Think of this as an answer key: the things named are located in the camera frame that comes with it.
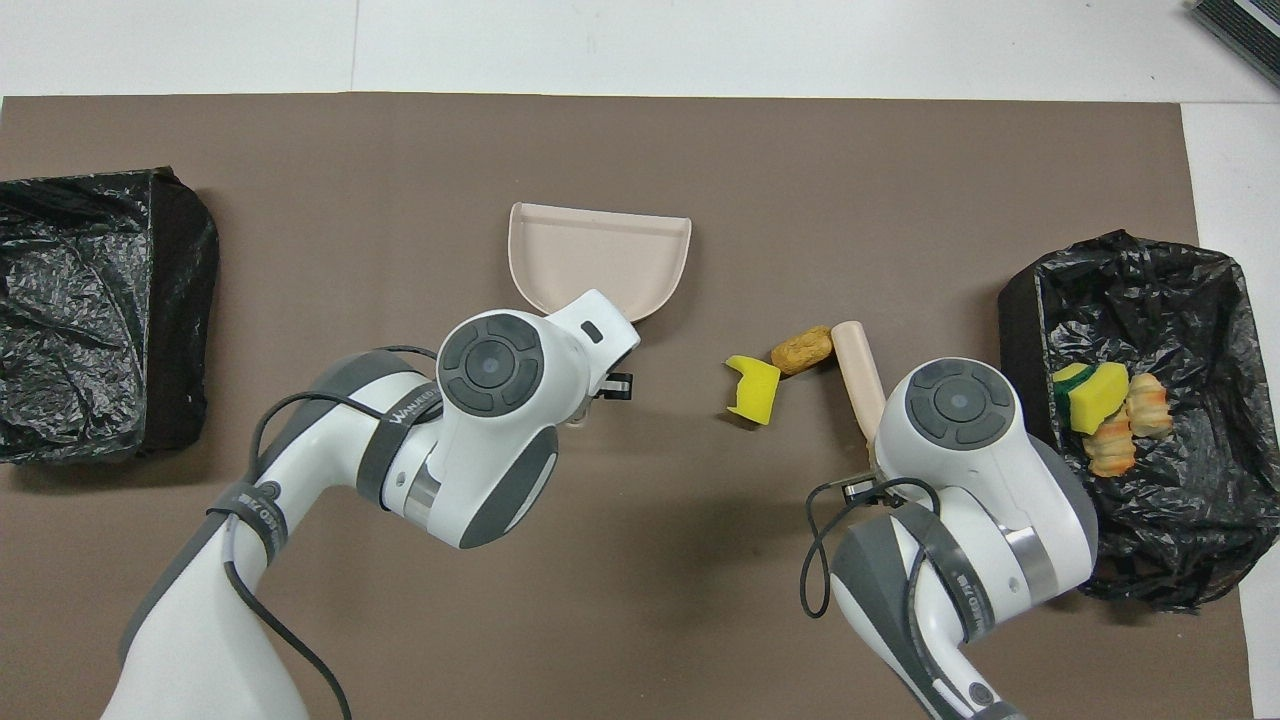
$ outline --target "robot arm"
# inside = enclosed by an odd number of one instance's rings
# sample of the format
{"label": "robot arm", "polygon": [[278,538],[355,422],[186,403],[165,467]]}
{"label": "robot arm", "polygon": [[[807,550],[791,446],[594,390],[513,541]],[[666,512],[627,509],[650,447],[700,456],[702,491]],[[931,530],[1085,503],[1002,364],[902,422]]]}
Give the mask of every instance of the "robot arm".
{"label": "robot arm", "polygon": [[[504,310],[462,323],[442,347],[435,380],[387,351],[335,364],[143,600],[104,719],[306,717],[257,618],[228,583],[224,557],[252,591],[333,486],[353,487],[454,547],[497,539],[545,484],[556,425],[590,402],[639,340],[590,291],[548,318]],[[255,532],[241,527],[230,542],[236,524]]]}
{"label": "robot arm", "polygon": [[876,432],[882,479],[906,502],[852,525],[831,566],[845,618],[931,717],[1015,720],[959,646],[1088,579],[1097,516],[1061,457],[1023,429],[993,368],[922,365],[890,395]]}

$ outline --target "dustpan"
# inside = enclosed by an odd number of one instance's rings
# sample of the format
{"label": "dustpan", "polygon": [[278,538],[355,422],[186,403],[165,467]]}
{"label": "dustpan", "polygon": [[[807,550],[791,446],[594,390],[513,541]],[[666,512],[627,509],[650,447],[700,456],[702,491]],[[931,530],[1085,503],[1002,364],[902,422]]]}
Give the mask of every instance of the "dustpan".
{"label": "dustpan", "polygon": [[517,202],[507,234],[511,277],[543,313],[594,288],[634,323],[676,291],[692,227],[689,218]]}

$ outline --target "velcro strap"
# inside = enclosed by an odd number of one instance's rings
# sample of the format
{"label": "velcro strap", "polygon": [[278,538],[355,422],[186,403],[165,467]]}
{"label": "velcro strap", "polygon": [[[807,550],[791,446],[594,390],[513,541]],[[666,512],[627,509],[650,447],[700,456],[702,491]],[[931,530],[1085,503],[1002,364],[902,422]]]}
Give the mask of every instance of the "velcro strap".
{"label": "velcro strap", "polygon": [[223,512],[236,515],[244,521],[266,548],[266,562],[275,560],[275,553],[284,548],[289,539],[289,528],[284,521],[284,511],[275,503],[280,496],[280,486],[268,482],[252,486],[243,480],[233,483],[223,495],[205,510],[205,514]]}
{"label": "velcro strap", "polygon": [[428,413],[440,407],[443,397],[440,386],[430,380],[399,398],[383,415],[369,438],[365,455],[360,459],[360,469],[356,470],[356,491],[361,497],[376,502],[383,510],[389,510],[383,505],[383,482],[392,469],[392,461],[404,445],[408,430],[419,421],[430,419],[426,416]]}
{"label": "velcro strap", "polygon": [[973,562],[951,530],[947,530],[937,515],[915,502],[893,510],[892,515],[920,543],[924,555],[933,564],[964,624],[964,642],[973,642],[989,633],[996,626],[996,610]]}

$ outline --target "plastic bag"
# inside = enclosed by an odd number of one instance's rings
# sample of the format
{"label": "plastic bag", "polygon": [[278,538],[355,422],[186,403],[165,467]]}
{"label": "plastic bag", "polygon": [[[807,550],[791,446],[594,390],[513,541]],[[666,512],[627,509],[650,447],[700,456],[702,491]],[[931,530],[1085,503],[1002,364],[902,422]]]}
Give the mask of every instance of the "plastic bag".
{"label": "plastic bag", "polygon": [[0,461],[195,442],[216,269],[212,218],[168,168],[0,182]]}
{"label": "plastic bag", "polygon": [[[1194,611],[1226,594],[1280,529],[1280,452],[1239,265],[1116,231],[1037,260],[1000,293],[1001,365],[1028,429],[1088,479],[1100,515],[1091,596]],[[1174,433],[1134,438],[1137,465],[1088,473],[1050,374],[1116,361],[1169,391]]]}

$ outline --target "sponge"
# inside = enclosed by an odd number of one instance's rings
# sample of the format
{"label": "sponge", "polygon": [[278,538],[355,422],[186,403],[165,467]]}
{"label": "sponge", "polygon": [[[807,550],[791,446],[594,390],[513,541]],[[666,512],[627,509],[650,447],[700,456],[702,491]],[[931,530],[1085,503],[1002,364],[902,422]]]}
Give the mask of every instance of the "sponge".
{"label": "sponge", "polygon": [[1087,436],[1096,433],[1129,395],[1129,370],[1120,363],[1102,363],[1096,368],[1073,363],[1053,373],[1052,379],[1055,398],[1059,407],[1066,410],[1071,429]]}
{"label": "sponge", "polygon": [[753,423],[768,425],[782,370],[745,355],[731,355],[724,364],[742,373],[742,378],[737,380],[737,405],[727,410]]}

